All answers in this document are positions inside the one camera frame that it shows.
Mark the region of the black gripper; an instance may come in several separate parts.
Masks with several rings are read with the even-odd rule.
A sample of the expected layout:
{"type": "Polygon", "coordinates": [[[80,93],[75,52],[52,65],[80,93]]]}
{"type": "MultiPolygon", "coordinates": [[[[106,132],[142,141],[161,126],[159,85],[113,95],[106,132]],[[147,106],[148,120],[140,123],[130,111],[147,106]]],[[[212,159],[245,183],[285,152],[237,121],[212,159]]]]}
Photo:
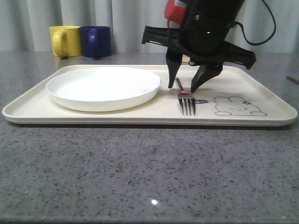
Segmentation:
{"type": "Polygon", "coordinates": [[[174,85],[183,55],[199,64],[220,63],[199,66],[191,80],[191,93],[220,75],[223,62],[241,64],[247,69],[252,67],[256,61],[254,52],[225,41],[243,3],[242,0],[187,0],[178,28],[145,27],[142,44],[151,42],[168,47],[169,89],[174,85]]]}

